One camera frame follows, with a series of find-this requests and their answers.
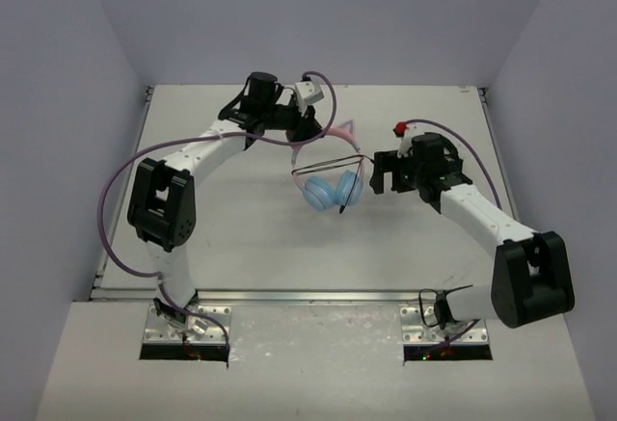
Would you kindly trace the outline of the pink blue cat-ear headphones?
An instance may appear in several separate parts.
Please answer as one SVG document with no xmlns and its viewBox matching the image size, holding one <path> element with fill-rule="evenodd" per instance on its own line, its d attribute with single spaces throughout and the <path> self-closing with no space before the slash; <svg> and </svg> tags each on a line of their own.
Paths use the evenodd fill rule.
<svg viewBox="0 0 617 421">
<path fill-rule="evenodd" d="M 303 147 L 301 145 L 293 146 L 290 161 L 292 167 L 291 175 L 310 207 L 319 212 L 337 207 L 338 212 L 342 214 L 347 207 L 356 205 L 360 199 L 366 156 L 362 154 L 361 147 L 356 140 L 355 122 L 352 119 L 331 127 L 326 132 L 326 135 L 343 140 L 353 148 L 354 153 L 347 157 L 298 167 L 297 158 Z M 353 171 L 345 171 L 335 186 L 332 186 L 326 179 L 316 175 L 319 171 L 353 165 L 357 167 Z"/>
</svg>

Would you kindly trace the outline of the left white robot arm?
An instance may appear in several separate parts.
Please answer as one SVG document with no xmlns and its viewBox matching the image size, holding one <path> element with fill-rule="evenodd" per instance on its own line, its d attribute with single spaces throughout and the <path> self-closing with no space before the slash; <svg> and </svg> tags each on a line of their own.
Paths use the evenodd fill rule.
<svg viewBox="0 0 617 421">
<path fill-rule="evenodd" d="M 183 327 L 193 315 L 197 290 L 184 246 L 197 225 L 196 190 L 226 160 L 262 141 L 268 131 L 282 131 L 283 146 L 304 145 L 324 134 L 315 118 L 323 99 L 316 72 L 308 71 L 285 89 L 270 73 L 251 73 L 240 93 L 225 105 L 198 138 L 162 159 L 143 159 L 137 166 L 127 219 L 146 243 L 158 283 L 158 315 Z"/>
</svg>

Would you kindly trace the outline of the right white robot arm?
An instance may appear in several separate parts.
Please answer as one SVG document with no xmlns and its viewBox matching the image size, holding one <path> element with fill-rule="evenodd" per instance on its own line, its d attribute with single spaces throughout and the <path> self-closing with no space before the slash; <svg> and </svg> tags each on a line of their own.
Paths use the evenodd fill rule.
<svg viewBox="0 0 617 421">
<path fill-rule="evenodd" d="M 574 309 L 575 291 L 565 241 L 554 231 L 521 224 L 484 197 L 464 173 L 464 161 L 438 133 L 405 138 L 396 150 L 373 157 L 374 194 L 391 188 L 420 199 L 461 228 L 493 259 L 489 285 L 442 291 L 433 307 L 436 324 L 498 319 L 515 329 Z"/>
</svg>

